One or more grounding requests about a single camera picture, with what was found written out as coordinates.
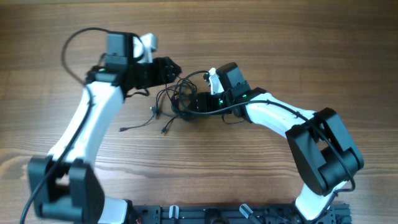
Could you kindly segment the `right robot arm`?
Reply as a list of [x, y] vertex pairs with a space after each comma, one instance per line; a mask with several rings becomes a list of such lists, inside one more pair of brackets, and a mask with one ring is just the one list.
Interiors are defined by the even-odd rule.
[[256, 217], [246, 204], [240, 213], [253, 223], [351, 223], [350, 209], [333, 204], [356, 188], [354, 175], [364, 159], [339, 114], [305, 110], [284, 103], [262, 88], [251, 88], [238, 65], [227, 63], [203, 72], [210, 90], [186, 95], [181, 105], [197, 116], [234, 114], [285, 138], [304, 182], [292, 204], [269, 205]]

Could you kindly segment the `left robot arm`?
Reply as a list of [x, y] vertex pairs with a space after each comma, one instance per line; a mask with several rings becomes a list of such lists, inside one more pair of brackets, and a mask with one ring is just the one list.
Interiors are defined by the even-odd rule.
[[26, 210], [73, 223], [142, 223], [130, 200], [107, 197], [95, 160], [110, 123], [125, 100], [172, 83], [180, 67], [153, 57], [157, 37], [107, 31], [106, 51], [81, 81], [83, 94], [72, 120], [45, 157], [29, 161]]

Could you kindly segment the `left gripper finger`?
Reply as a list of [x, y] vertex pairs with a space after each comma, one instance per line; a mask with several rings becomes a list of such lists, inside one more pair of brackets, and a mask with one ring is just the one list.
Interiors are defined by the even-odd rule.
[[159, 70], [157, 72], [157, 86], [173, 83], [181, 72], [181, 70]]
[[158, 73], [181, 73], [182, 69], [170, 57], [153, 59], [154, 70]]

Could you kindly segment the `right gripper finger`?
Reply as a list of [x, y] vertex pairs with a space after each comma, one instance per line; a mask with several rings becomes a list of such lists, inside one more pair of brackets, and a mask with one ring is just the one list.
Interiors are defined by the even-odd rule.
[[207, 98], [208, 98], [208, 93], [207, 92], [196, 93], [192, 97], [191, 104], [205, 105]]
[[199, 105], [199, 104], [189, 104], [188, 109], [190, 111], [194, 111], [196, 113], [206, 113], [206, 104], [205, 105]]

